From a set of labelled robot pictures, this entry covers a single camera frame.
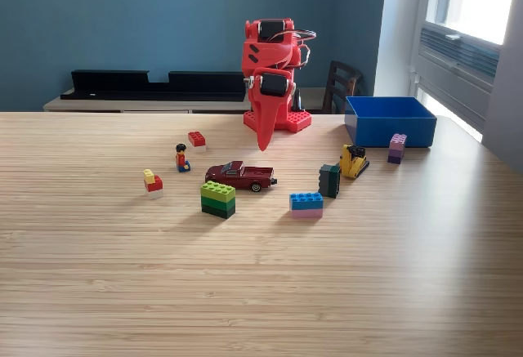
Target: stacked lego bricks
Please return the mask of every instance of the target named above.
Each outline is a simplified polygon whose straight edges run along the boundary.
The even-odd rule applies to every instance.
[[[339,165],[324,165],[320,169],[320,188],[318,191],[324,197],[336,198],[340,192],[342,169]]]
[[[205,183],[200,188],[202,195],[202,212],[230,218],[236,212],[236,189],[224,184]]]
[[[324,198],[318,192],[290,194],[288,207],[292,218],[321,218],[324,215]]]
[[[207,145],[205,144],[205,138],[202,134],[200,134],[198,131],[196,132],[189,132],[189,148],[190,150],[194,151],[195,153],[204,153],[207,149]]]
[[[163,182],[150,169],[144,170],[144,186],[149,199],[159,199],[163,197]]]
[[[401,164],[401,160],[405,154],[405,144],[407,143],[407,136],[394,134],[389,144],[389,163]]]

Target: yellow lego piece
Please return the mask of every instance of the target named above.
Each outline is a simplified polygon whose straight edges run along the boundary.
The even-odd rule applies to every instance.
[[[369,165],[367,157],[352,157],[349,145],[343,145],[342,156],[340,157],[340,168],[342,175],[355,179]]]
[[[219,202],[229,202],[236,197],[236,188],[225,185],[213,183],[208,181],[200,189],[200,193],[204,198],[210,198]]]
[[[144,180],[147,184],[154,184],[154,173],[150,169],[144,170]]]

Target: black tray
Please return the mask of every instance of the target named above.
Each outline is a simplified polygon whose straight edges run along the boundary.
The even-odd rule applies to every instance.
[[[169,82],[149,82],[149,71],[76,69],[74,91],[62,100],[233,101],[245,98],[244,75],[171,71]]]

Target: red toy robot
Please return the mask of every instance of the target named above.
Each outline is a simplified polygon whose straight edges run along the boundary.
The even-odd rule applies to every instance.
[[[244,124],[256,131],[263,151],[275,129],[298,132],[311,125],[311,114],[301,107],[294,69],[307,64],[311,50],[304,42],[316,33],[295,29],[288,18],[247,21],[245,37],[242,71],[253,111],[244,114]],[[302,48],[306,49],[303,62]]]

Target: white wall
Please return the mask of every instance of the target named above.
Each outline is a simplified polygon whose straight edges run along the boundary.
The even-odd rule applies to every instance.
[[[512,0],[483,144],[523,172],[523,0]]]
[[[408,96],[419,0],[385,0],[375,96]]]

